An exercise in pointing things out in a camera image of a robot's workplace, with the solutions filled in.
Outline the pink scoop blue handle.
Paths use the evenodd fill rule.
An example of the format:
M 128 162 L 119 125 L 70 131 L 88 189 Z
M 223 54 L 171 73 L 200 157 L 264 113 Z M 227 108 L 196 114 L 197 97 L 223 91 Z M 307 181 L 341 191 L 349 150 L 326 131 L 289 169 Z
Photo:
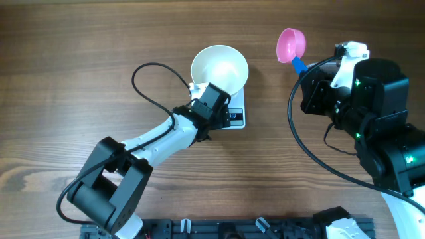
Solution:
M 280 34 L 276 45 L 279 63 L 291 64 L 298 75 L 307 71 L 301 60 L 306 49 L 305 35 L 298 29 L 286 28 Z

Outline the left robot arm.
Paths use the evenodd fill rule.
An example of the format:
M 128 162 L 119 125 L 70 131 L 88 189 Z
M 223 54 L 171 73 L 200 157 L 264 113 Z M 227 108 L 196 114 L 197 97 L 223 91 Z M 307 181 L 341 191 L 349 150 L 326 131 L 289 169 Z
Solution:
M 145 135 L 123 143 L 104 138 L 67 187 L 67 200 L 108 234 L 135 238 L 143 228 L 135 210 L 154 167 L 208 139 L 229 101 L 229 94 L 209 83 L 200 98 L 174 108 L 167 121 Z

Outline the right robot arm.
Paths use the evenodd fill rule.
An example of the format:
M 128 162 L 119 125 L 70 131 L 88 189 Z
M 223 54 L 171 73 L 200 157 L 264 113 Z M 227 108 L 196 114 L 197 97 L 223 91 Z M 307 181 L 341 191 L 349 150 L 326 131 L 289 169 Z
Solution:
M 346 87 L 331 87 L 323 60 L 302 70 L 295 87 L 303 91 L 306 114 L 328 116 L 331 125 L 355 141 L 355 156 L 371 176 L 366 183 L 332 173 L 381 192 L 400 238 L 424 237 L 424 131 L 407 123 L 409 79 L 391 60 L 362 60 Z

